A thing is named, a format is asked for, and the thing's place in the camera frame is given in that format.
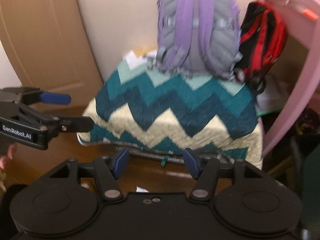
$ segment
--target hand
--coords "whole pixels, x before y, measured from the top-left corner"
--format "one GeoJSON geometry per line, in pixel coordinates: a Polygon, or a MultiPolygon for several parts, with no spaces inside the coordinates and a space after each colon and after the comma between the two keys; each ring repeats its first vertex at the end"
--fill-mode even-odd
{"type": "Polygon", "coordinates": [[[5,170],[17,151],[17,144],[13,143],[8,147],[7,155],[0,158],[0,169],[5,170]]]}

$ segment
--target white paper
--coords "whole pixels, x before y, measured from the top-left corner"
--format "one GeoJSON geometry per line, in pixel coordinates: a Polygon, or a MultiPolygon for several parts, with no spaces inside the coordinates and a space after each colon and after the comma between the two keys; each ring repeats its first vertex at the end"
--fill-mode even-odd
{"type": "Polygon", "coordinates": [[[127,62],[130,70],[147,63],[147,60],[142,56],[137,57],[133,50],[130,50],[126,55],[124,55],[124,60],[127,62]]]}
{"type": "Polygon", "coordinates": [[[142,187],[137,187],[136,192],[149,193],[149,191],[147,191],[146,189],[144,189],[142,187]]]}
{"type": "MultiPolygon", "coordinates": [[[[147,53],[147,56],[155,58],[157,56],[157,51],[149,51],[147,53]]],[[[127,54],[125,54],[123,59],[127,62],[130,70],[133,70],[140,65],[147,63],[147,60],[143,58],[143,56],[137,57],[133,50],[130,50],[127,54]]]]}

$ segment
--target teal zigzag blanket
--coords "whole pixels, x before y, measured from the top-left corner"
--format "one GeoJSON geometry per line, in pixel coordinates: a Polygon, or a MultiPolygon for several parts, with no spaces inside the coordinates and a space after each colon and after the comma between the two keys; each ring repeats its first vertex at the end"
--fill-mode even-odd
{"type": "Polygon", "coordinates": [[[184,79],[125,61],[84,115],[96,125],[82,143],[126,143],[166,154],[212,149],[261,166],[262,133],[249,89],[212,76],[184,79]]]}

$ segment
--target gray backpack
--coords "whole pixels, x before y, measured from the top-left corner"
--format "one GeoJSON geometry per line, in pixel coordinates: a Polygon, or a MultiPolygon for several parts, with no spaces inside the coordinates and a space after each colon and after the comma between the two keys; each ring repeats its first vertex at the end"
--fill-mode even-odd
{"type": "Polygon", "coordinates": [[[233,77],[241,31],[235,0],[158,0],[158,47],[149,67],[189,77],[233,77]]]}

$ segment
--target door panel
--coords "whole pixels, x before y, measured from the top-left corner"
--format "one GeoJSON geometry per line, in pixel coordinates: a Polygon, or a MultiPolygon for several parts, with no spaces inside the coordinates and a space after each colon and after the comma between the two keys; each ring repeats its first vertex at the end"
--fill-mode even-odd
{"type": "Polygon", "coordinates": [[[67,93],[69,107],[88,104],[102,81],[77,1],[0,0],[0,6],[0,39],[21,83],[67,93]]]}

